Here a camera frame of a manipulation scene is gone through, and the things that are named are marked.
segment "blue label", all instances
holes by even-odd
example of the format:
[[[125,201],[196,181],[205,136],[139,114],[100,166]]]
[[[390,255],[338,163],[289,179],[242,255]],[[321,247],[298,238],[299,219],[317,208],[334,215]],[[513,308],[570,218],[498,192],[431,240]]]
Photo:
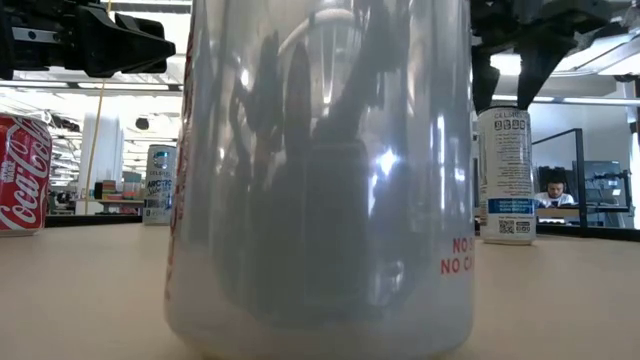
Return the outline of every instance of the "blue label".
[[[489,199],[489,214],[527,214],[535,210],[533,199]]]

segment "table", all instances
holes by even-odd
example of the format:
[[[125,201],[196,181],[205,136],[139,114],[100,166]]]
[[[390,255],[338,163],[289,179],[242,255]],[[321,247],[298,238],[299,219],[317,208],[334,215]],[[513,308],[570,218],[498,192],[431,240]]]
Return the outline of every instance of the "table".
[[[171,334],[168,229],[46,229],[0,239],[3,360],[200,360]],[[478,244],[476,320],[446,360],[640,356],[640,244],[542,238]]]

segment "silver can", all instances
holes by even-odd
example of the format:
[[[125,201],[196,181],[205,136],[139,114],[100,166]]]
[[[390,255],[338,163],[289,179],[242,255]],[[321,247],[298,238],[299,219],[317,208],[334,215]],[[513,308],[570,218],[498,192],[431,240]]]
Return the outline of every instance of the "silver can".
[[[149,147],[142,215],[145,225],[169,225],[171,222],[175,168],[175,146]]]
[[[195,0],[165,292],[230,359],[412,359],[472,323],[469,2]]]
[[[536,238],[531,118],[495,107],[478,117],[480,236],[487,243],[530,245]]]

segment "white can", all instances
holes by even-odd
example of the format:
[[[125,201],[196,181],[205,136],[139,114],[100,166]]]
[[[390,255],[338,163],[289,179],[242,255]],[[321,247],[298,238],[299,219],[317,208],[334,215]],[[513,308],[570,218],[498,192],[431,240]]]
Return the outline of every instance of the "white can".
[[[478,125],[480,236],[487,243],[530,245],[536,216],[529,113],[495,107],[480,114]]]
[[[169,225],[173,204],[176,148],[151,145],[147,157],[147,178],[144,197],[145,225]]]

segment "qr code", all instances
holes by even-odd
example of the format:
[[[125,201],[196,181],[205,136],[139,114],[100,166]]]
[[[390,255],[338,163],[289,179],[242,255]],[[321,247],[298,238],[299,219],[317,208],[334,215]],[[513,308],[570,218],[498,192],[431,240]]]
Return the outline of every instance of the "qr code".
[[[500,234],[515,234],[515,224],[513,220],[500,220]]]
[[[531,224],[528,221],[519,221],[516,223],[516,232],[518,234],[528,234],[531,232]]]

